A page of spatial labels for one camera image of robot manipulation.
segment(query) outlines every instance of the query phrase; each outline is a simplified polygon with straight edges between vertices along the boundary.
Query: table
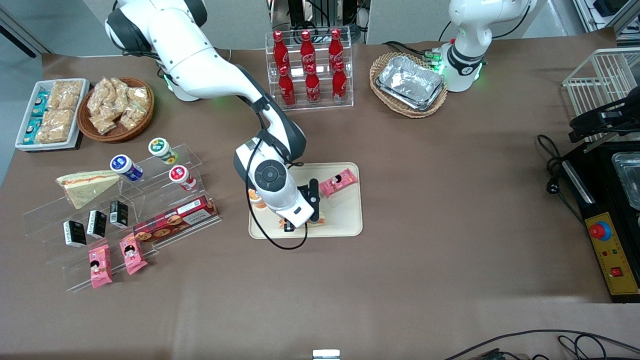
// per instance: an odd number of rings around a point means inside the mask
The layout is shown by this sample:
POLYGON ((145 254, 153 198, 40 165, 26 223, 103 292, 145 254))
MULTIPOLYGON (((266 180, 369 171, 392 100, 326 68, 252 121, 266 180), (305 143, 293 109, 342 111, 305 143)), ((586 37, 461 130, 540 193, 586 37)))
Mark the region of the table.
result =
MULTIPOLYGON (((259 124, 239 99, 181 102, 146 58, 44 56, 47 79, 148 81, 156 115, 141 136, 120 145, 85 139, 74 152, 16 152, 0 193, 0 353, 308 359, 312 349, 339 348, 343 359, 441 359, 539 327, 637 345, 640 306, 608 303, 582 227, 545 192, 546 156, 535 146, 535 136, 546 133, 570 149, 561 81, 593 50, 614 46, 612 31, 496 41, 470 90, 449 94, 432 117, 410 120, 369 88, 369 66, 388 48, 357 45, 355 107, 291 117, 308 137, 302 161, 360 167, 364 230, 309 239, 294 252, 247 233, 232 155, 259 124), (116 153, 145 158, 155 136, 185 142, 201 157, 223 221, 162 251, 125 282, 64 292, 40 245, 24 238, 22 214, 61 195, 56 177, 103 169, 116 153)), ((263 52, 233 57, 266 84, 263 52)), ((565 356, 551 334, 496 346, 565 356)), ((612 348, 615 354, 625 353, 612 348)))

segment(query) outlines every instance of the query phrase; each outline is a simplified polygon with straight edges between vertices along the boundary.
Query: floor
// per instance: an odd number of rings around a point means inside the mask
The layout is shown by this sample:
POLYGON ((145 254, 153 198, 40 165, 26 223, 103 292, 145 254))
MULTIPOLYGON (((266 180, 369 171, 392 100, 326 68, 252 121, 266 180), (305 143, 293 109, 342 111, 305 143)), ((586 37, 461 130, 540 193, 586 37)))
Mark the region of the floor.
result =
MULTIPOLYGON (((71 56, 114 54, 115 48, 104 37, 102 24, 82 0, 69 0, 51 7, 46 0, 35 0, 47 9, 46 16, 35 16, 33 10, 20 6, 22 0, 0 0, 0 5, 43 44, 58 54, 71 56), (76 35, 82 31, 83 36, 76 35)), ((572 0, 547 0, 525 38, 558 37, 583 33, 584 29, 572 0)), ((33 83, 42 78, 39 58, 32 59, 0 37, 0 184, 13 156, 15 135, 27 106, 33 83)))

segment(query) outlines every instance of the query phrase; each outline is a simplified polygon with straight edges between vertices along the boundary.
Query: wicker basket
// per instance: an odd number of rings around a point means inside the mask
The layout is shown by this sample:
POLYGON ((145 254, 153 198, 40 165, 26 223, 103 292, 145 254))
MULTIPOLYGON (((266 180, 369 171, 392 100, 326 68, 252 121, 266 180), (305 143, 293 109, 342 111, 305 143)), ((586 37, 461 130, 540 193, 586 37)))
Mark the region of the wicker basket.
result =
POLYGON ((403 53, 384 54, 383 56, 380 56, 376 61, 373 62, 373 65, 371 65, 371 69, 369 70, 369 84, 371 85, 371 89, 380 98, 380 100, 382 100, 382 102, 384 102, 391 110, 395 111, 396 113, 402 114, 406 117, 410 117, 413 119, 427 117, 433 114, 434 112, 436 112, 436 110, 439 109, 439 107, 442 105, 444 100, 447 98, 446 85, 444 89, 442 89, 438 97, 435 99, 435 101, 433 101, 433 104, 431 104, 431 106, 427 109, 427 111, 417 111, 416 109, 412 109, 402 101, 380 90, 380 88, 378 88, 378 86, 376 85, 376 78, 378 77, 378 75, 380 75, 382 70, 384 70, 384 68, 387 66, 387 64, 389 63, 389 60, 391 60, 391 58, 395 56, 400 56, 400 55, 408 56, 409 59, 415 61, 418 65, 427 67, 427 63, 416 58, 413 55, 403 54, 403 53))
POLYGON ((149 109, 147 110, 147 114, 142 119, 142 121, 131 130, 127 130, 126 127, 121 125, 119 121, 120 117, 118 117, 115 120, 117 125, 116 128, 104 135, 100 135, 98 131, 95 129, 95 127, 93 126, 93 124, 91 123, 91 121, 89 121, 89 117, 91 117, 91 113, 89 113, 89 109, 86 107, 86 103, 89 101, 91 94, 93 94, 93 89, 91 89, 82 100, 82 103, 80 104, 80 108, 78 109, 78 114, 77 114, 78 127, 80 128, 80 131, 82 131, 82 134, 84 134, 86 137, 91 138, 98 142, 107 142, 107 143, 126 142, 140 135, 140 133, 142 133, 142 131, 151 122, 151 118, 154 115, 155 97, 149 85, 142 80, 138 80, 134 78, 120 78, 120 80, 131 88, 145 87, 147 89, 147 94, 149 96, 149 109))

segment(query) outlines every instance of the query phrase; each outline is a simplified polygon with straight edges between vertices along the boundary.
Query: acrylic bottle rack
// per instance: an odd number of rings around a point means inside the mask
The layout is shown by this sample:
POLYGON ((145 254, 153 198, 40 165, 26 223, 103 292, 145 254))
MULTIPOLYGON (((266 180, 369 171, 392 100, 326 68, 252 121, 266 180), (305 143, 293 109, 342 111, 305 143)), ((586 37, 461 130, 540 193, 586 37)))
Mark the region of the acrylic bottle rack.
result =
MULTIPOLYGON (((203 187, 202 178, 197 169, 202 164, 200 159, 184 144, 173 147, 173 151, 178 154, 175 165, 184 165, 189 170, 189 174, 198 182, 196 188, 190 192, 183 190, 182 187, 172 183, 169 179, 168 173, 173 165, 166 165, 160 159, 152 156, 143 161, 134 159, 136 164, 143 169, 143 177, 140 180, 131 182, 123 177, 116 185, 107 189, 80 210, 76 210, 68 203, 66 197, 62 197, 24 214, 27 238, 43 243, 48 266, 62 267, 64 286, 67 291, 78 291, 91 285, 89 250, 109 244, 113 280, 118 282, 123 276, 122 270, 125 269, 119 241, 132 232, 133 225, 199 196, 205 195, 207 198, 211 198, 203 187), (130 227, 120 229, 108 224, 104 239, 97 240, 87 236, 87 245, 84 247, 76 248, 65 245, 64 222, 67 220, 79 222, 85 226, 86 230, 89 211, 98 210, 108 214, 109 205, 113 200, 118 200, 129 207, 130 227)), ((148 258, 157 254, 161 248, 219 221, 220 217, 218 216, 210 217, 173 236, 168 236, 164 240, 154 243, 141 242, 140 250, 144 257, 148 258)))
POLYGON ((311 41, 316 49, 316 72, 320 79, 320 101, 317 105, 311 106, 307 101, 307 88, 305 86, 305 75, 302 69, 300 58, 300 46, 302 44, 302 30, 291 30, 282 32, 282 42, 289 50, 289 63, 291 70, 289 75, 293 80, 293 89, 296 94, 296 105, 293 108, 285 108, 284 101, 280 95, 278 80, 280 75, 273 57, 273 33, 266 34, 266 57, 267 76, 269 78, 269 91, 276 103, 285 111, 307 110, 318 108, 336 108, 353 106, 353 53, 351 47, 351 33, 348 26, 340 26, 342 36, 342 61, 344 62, 344 74, 347 76, 347 99, 342 104, 333 101, 333 73, 329 71, 329 45, 331 44, 331 30, 335 28, 309 29, 311 31, 311 41))

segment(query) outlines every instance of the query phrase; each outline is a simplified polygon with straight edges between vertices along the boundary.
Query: blue snack package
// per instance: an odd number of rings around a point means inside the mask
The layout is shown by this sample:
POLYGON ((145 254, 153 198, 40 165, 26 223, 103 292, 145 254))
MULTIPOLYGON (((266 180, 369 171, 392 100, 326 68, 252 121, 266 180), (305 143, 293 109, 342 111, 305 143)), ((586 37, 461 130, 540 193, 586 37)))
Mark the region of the blue snack package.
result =
POLYGON ((24 139, 22 143, 24 145, 33 145, 35 142, 36 134, 40 129, 40 125, 42 124, 42 119, 31 119, 29 120, 29 124, 27 124, 27 131, 24 132, 24 139))
POLYGON ((36 101, 33 105, 33 111, 31 111, 31 116, 41 117, 44 115, 44 111, 47 109, 48 98, 49 98, 48 91, 38 92, 38 95, 36 96, 36 101))

